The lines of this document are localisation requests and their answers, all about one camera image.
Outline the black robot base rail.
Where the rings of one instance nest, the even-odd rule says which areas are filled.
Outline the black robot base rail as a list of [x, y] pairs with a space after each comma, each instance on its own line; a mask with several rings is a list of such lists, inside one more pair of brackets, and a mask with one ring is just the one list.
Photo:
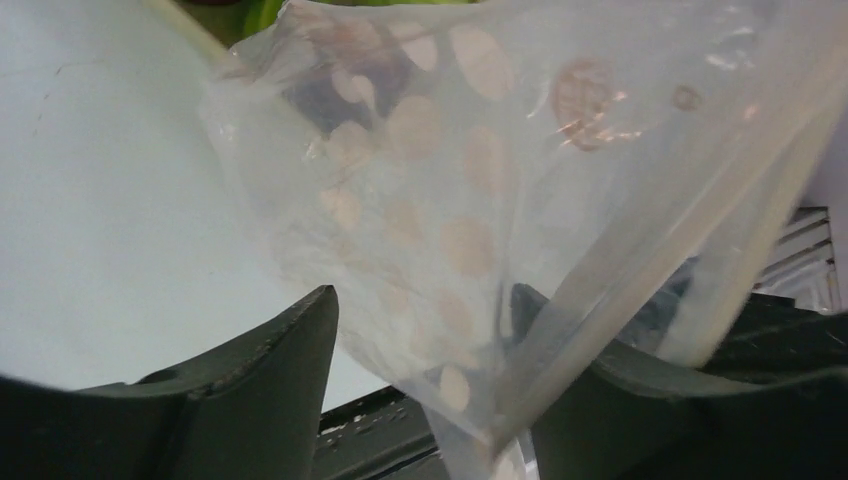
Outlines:
[[418, 402], [386, 387], [323, 413], [313, 479], [387, 479], [438, 452]]

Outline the green leaf vegetable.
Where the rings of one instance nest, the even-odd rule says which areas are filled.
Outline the green leaf vegetable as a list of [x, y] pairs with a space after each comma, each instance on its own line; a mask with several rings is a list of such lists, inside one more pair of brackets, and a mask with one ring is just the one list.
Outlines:
[[[317, 0], [318, 3], [353, 6], [380, 7], [397, 4], [472, 4], [476, 0]], [[242, 27], [244, 37], [251, 36], [269, 27], [285, 4], [283, 0], [250, 1]]]

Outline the clear dotted zip bag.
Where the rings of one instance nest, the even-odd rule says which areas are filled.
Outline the clear dotted zip bag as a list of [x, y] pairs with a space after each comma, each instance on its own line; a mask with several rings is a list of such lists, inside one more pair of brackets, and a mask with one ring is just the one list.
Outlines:
[[289, 1], [201, 117], [283, 285], [452, 478], [517, 479], [612, 340], [715, 351], [846, 97], [843, 1]]

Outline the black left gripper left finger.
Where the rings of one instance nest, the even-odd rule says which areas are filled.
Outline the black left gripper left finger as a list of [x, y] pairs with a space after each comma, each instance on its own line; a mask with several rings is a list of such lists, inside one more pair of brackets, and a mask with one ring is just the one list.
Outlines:
[[5, 479], [306, 479], [337, 332], [321, 286], [134, 384], [1, 381]]

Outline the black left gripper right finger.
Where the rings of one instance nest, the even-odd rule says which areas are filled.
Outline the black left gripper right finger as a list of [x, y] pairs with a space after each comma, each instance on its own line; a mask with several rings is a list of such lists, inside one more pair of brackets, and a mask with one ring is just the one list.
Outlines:
[[847, 317], [755, 294], [699, 370], [615, 341], [531, 435], [543, 479], [843, 479]]

